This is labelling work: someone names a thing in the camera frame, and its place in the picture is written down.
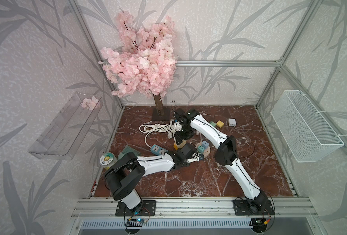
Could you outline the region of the beige cube charger plug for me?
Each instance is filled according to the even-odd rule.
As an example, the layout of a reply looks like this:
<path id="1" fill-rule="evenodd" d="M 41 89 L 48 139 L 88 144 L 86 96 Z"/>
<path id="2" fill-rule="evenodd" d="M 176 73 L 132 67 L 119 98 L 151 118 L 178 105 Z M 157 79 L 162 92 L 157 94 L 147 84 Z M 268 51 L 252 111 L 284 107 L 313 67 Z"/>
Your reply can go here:
<path id="1" fill-rule="evenodd" d="M 177 143 L 177 144 L 179 145 L 179 144 L 181 144 L 182 142 L 186 142 L 186 141 L 185 141 L 185 140 L 183 140 L 183 141 L 175 140 L 174 142 Z"/>

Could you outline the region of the teal power strip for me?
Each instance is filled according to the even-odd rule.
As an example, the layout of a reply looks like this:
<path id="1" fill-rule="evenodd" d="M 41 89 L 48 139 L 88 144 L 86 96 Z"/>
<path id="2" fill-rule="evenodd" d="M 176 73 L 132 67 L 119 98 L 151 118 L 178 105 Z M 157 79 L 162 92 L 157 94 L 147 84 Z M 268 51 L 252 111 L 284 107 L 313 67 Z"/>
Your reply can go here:
<path id="1" fill-rule="evenodd" d="M 166 149 L 158 146 L 158 145 L 153 145 L 151 147 L 151 152 L 156 155 L 156 156 L 159 156 L 159 155 L 164 155 L 166 152 L 168 152 Z"/>

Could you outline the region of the yellow charger plug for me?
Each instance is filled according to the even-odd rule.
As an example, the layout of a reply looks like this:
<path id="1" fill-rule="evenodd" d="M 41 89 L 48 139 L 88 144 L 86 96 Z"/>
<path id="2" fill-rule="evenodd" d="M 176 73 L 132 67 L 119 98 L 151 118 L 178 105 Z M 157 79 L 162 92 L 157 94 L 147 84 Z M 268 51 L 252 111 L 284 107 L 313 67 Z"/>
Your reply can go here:
<path id="1" fill-rule="evenodd" d="M 222 121 L 218 121 L 216 123 L 216 126 L 219 127 L 219 128 L 222 128 L 224 126 L 224 123 Z"/>

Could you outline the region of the white charger plug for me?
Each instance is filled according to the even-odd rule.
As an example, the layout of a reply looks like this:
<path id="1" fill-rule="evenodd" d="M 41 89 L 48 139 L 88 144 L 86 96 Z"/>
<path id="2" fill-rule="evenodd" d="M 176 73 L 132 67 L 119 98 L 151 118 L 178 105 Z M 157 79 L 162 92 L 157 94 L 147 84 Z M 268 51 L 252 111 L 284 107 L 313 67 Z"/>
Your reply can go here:
<path id="1" fill-rule="evenodd" d="M 234 118 L 229 118 L 228 119 L 228 126 L 230 127 L 235 127 L 237 125 L 237 122 Z"/>

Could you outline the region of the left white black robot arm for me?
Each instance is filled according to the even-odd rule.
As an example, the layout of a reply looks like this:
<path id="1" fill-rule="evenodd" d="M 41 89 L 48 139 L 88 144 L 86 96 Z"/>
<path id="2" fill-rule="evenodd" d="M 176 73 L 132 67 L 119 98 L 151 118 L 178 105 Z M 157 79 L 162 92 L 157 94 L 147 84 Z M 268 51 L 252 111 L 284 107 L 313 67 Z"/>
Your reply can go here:
<path id="1" fill-rule="evenodd" d="M 114 200 L 136 211 L 144 205 L 135 189 L 143 177 L 187 167 L 203 159 L 204 155 L 198 153 L 195 145 L 185 145 L 176 151 L 166 151 L 151 157 L 136 156 L 129 152 L 106 171 L 105 186 Z"/>

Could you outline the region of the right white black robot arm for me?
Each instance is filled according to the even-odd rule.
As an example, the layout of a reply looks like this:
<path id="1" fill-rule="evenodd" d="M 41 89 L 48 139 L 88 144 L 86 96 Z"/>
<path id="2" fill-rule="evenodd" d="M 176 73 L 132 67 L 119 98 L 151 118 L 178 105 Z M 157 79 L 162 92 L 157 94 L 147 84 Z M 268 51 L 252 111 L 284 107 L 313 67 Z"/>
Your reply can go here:
<path id="1" fill-rule="evenodd" d="M 175 139 L 181 143 L 183 140 L 192 138 L 196 131 L 205 136 L 217 149 L 214 156 L 215 161 L 226 167 L 240 185 L 251 212 L 263 211 L 268 197 L 244 169 L 237 153 L 235 137 L 227 136 L 217 130 L 195 109 L 187 112 L 177 109 L 173 113 L 174 118 L 181 124 L 181 130 L 175 132 Z"/>

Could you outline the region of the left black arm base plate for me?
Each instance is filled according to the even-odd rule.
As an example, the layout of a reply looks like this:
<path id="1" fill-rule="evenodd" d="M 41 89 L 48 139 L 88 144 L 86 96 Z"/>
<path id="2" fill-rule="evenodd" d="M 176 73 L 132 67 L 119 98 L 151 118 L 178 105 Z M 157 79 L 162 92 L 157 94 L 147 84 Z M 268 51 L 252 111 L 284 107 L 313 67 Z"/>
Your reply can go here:
<path id="1" fill-rule="evenodd" d="M 143 200 L 135 208 L 129 209 L 124 202 L 119 201 L 117 204 L 115 216 L 154 216 L 156 203 L 156 200 Z"/>

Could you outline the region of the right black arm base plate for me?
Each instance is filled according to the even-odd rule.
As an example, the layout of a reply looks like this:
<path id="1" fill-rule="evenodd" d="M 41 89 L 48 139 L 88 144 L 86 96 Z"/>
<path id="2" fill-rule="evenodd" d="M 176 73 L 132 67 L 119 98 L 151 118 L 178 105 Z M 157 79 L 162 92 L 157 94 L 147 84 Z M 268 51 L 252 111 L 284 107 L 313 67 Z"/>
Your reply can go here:
<path id="1" fill-rule="evenodd" d="M 239 216 L 273 216 L 275 209 L 270 200 L 268 200 L 262 208 L 257 209 L 256 205 L 251 205 L 246 199 L 235 199 L 232 201 L 235 215 Z"/>

